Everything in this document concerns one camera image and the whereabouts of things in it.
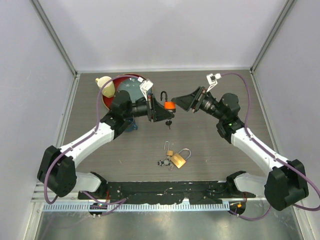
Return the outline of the orange black padlock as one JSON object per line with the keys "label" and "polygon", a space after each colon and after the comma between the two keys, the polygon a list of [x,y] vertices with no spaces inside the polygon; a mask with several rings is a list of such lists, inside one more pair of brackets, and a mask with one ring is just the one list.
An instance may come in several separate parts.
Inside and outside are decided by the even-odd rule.
{"label": "orange black padlock", "polygon": [[160,100],[164,100],[164,108],[171,112],[171,113],[175,113],[176,112],[176,104],[172,101],[168,101],[168,94],[166,91],[162,91],[160,93]]}

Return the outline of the black-headed key bunch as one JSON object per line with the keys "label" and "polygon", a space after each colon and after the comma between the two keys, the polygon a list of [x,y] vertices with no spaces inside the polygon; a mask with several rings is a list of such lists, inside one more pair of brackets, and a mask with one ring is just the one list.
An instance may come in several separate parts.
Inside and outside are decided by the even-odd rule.
{"label": "black-headed key bunch", "polygon": [[172,123],[173,123],[173,122],[172,122],[171,120],[167,120],[167,121],[165,122],[165,125],[168,126],[169,129],[171,129]]}

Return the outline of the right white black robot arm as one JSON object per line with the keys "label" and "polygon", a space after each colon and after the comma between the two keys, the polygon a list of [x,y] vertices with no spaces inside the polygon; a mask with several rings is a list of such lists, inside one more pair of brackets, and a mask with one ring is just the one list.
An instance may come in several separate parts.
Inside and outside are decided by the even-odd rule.
{"label": "right white black robot arm", "polygon": [[216,128],[219,135],[249,156],[265,173],[265,176],[245,171],[235,173],[234,179],[225,186],[230,197],[236,198],[248,192],[266,198],[278,211],[308,197],[304,165],[297,159],[290,161],[277,154],[254,136],[238,116],[241,107],[237,95],[225,93],[216,100],[204,87],[198,87],[190,94],[174,97],[172,101],[187,112],[202,110],[218,119]]}

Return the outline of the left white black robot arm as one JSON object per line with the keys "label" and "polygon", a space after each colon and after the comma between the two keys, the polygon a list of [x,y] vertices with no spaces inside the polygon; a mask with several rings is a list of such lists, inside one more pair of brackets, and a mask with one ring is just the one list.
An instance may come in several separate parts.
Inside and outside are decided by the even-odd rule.
{"label": "left white black robot arm", "polygon": [[102,199],[107,192],[107,181],[95,172],[82,173],[76,169],[86,157],[120,136],[131,125],[131,119],[143,116],[151,122],[161,122],[174,118],[174,113],[165,109],[152,93],[132,102],[127,91],[116,92],[109,112],[92,130],[69,144],[51,145],[44,151],[37,173],[44,190],[51,190],[59,198],[79,191]]}

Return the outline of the dark blue mug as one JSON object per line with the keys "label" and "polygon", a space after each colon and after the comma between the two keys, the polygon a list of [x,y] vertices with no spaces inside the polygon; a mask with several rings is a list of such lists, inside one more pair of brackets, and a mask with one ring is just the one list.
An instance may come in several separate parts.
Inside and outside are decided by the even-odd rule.
{"label": "dark blue mug", "polygon": [[126,132],[132,132],[138,130],[138,126],[134,118],[129,119],[129,126],[126,128]]}

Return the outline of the blue-grey ceramic plate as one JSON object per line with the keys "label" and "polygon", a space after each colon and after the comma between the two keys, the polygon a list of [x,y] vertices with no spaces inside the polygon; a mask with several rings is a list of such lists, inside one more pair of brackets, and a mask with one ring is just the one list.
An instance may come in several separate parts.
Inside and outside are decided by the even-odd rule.
{"label": "blue-grey ceramic plate", "polygon": [[140,89],[140,85],[143,81],[142,77],[130,77],[122,80],[117,86],[117,91],[126,91],[129,93],[130,99],[132,102],[144,97]]}

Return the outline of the small brass padlock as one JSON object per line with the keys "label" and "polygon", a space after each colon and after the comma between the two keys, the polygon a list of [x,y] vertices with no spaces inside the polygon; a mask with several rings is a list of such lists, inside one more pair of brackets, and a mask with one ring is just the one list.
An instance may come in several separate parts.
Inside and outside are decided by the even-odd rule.
{"label": "small brass padlock", "polygon": [[166,151],[166,156],[167,157],[172,157],[174,155],[174,152],[170,149],[170,142],[165,141],[163,149]]}

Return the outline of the keys with grey charm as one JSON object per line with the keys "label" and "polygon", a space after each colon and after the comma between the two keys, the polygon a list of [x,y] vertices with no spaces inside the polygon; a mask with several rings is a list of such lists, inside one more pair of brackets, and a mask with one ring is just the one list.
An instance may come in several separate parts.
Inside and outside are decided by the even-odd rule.
{"label": "keys with grey charm", "polygon": [[157,162],[157,164],[161,167],[167,166],[169,170],[172,170],[174,168],[173,163],[168,159],[160,160]]}

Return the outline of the large brass padlock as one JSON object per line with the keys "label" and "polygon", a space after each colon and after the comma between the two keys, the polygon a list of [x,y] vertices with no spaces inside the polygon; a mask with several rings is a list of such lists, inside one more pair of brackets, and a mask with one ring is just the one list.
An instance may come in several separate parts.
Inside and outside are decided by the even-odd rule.
{"label": "large brass padlock", "polygon": [[[182,152],[188,152],[188,156],[186,158],[183,158],[181,156]],[[180,169],[186,162],[187,160],[191,157],[192,152],[188,148],[183,148],[179,152],[175,153],[173,156],[170,157],[170,161],[173,163],[174,166],[176,166],[178,169]]]}

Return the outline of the red round tray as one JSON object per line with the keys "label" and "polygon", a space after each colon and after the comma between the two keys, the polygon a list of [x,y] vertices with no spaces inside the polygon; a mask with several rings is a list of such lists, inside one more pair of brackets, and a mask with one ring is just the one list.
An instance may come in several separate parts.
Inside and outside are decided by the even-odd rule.
{"label": "red round tray", "polygon": [[[115,94],[116,94],[116,92],[117,92],[117,87],[118,87],[118,85],[119,85],[119,83],[120,83],[121,81],[123,81],[123,80],[126,79],[126,78],[133,78],[133,77],[142,77],[142,78],[146,79],[145,77],[143,77],[143,76],[141,76],[141,75],[139,75],[139,74],[136,74],[136,73],[120,74],[120,75],[116,76],[116,77],[114,78],[114,80],[113,80],[113,83],[114,83],[114,86],[115,86]],[[111,98],[107,98],[107,97],[105,97],[105,96],[103,96],[103,95],[101,96],[101,100],[102,100],[102,102],[103,102],[103,105],[104,105],[107,109],[110,108],[111,103],[112,103],[112,100],[114,99],[114,96],[111,97]]]}

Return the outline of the yellow ceramic mug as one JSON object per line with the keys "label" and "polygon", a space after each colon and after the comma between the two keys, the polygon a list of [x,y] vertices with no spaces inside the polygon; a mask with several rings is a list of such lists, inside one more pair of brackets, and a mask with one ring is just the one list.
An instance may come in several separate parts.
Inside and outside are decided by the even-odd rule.
{"label": "yellow ceramic mug", "polygon": [[95,82],[104,97],[112,98],[115,95],[116,89],[111,77],[102,76],[100,78],[96,78]]}

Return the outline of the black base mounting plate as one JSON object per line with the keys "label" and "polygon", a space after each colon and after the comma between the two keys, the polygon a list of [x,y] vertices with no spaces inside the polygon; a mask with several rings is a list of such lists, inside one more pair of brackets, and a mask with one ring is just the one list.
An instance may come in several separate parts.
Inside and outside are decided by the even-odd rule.
{"label": "black base mounting plate", "polygon": [[111,202],[126,198],[126,204],[173,205],[187,198],[192,205],[221,203],[222,199],[255,198],[225,181],[128,181],[108,182],[103,190],[90,193],[95,199]]}

